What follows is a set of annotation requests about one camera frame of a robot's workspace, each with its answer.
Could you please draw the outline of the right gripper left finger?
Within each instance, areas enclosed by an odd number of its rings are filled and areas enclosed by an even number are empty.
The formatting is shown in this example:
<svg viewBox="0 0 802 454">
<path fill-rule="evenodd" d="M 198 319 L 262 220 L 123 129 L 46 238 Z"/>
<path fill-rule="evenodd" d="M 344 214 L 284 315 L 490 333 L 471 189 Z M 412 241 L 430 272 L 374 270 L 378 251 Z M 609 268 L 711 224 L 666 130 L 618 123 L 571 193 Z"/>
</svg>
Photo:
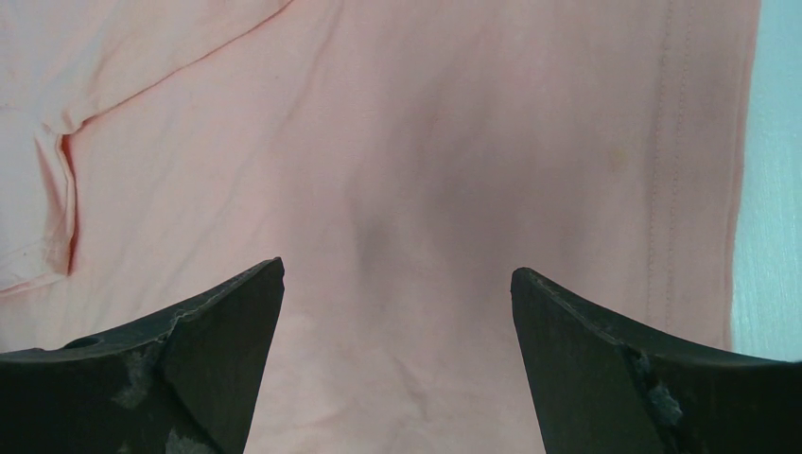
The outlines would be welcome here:
<svg viewBox="0 0 802 454">
<path fill-rule="evenodd" d="M 241 453 L 284 295 L 280 258 L 130 323 L 1 357 L 5 453 Z"/>
</svg>

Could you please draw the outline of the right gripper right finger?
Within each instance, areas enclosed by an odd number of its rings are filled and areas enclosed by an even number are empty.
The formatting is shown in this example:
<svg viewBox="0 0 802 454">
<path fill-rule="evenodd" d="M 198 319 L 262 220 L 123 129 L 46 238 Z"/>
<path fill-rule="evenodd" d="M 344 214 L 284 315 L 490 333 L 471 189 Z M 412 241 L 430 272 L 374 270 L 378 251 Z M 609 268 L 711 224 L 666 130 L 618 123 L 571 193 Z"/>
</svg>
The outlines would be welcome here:
<svg viewBox="0 0 802 454">
<path fill-rule="evenodd" d="M 800 451 L 799 363 L 677 338 L 528 268 L 511 295 L 547 452 Z"/>
</svg>

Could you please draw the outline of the salmon pink t-shirt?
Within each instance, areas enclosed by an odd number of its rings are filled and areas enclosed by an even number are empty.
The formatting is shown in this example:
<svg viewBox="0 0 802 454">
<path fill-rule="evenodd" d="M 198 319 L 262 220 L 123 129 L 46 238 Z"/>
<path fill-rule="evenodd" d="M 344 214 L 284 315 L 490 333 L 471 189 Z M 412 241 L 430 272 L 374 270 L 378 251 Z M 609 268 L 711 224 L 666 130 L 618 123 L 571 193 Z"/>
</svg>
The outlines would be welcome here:
<svg viewBox="0 0 802 454">
<path fill-rule="evenodd" d="M 731 343 L 757 1 L 5 1 L 1 347 L 275 256 L 251 453 L 539 453 L 529 267 Z"/>
</svg>

